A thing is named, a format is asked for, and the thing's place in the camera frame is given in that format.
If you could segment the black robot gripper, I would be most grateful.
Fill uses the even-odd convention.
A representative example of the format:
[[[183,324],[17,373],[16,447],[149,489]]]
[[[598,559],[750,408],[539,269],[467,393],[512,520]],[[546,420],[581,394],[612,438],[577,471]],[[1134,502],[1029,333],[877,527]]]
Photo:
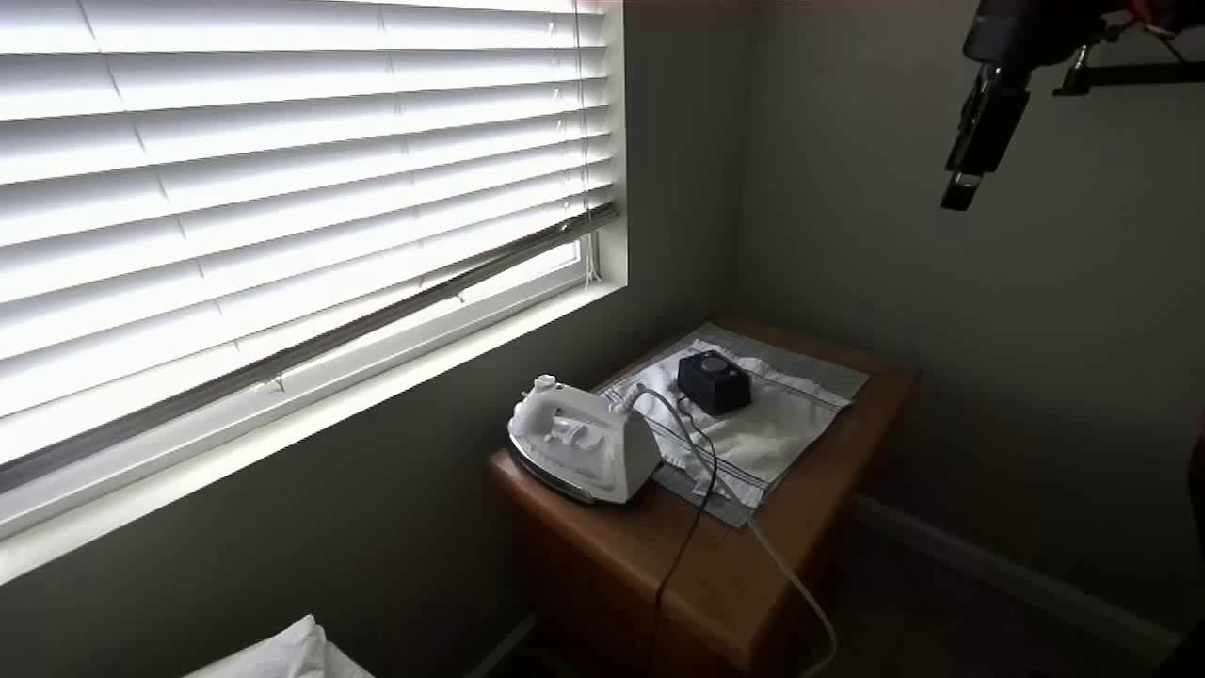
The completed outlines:
[[[962,58],[980,65],[944,157],[944,212],[966,212],[995,175],[1029,104],[1037,67],[1069,60],[1102,32],[1112,0],[980,0]]]

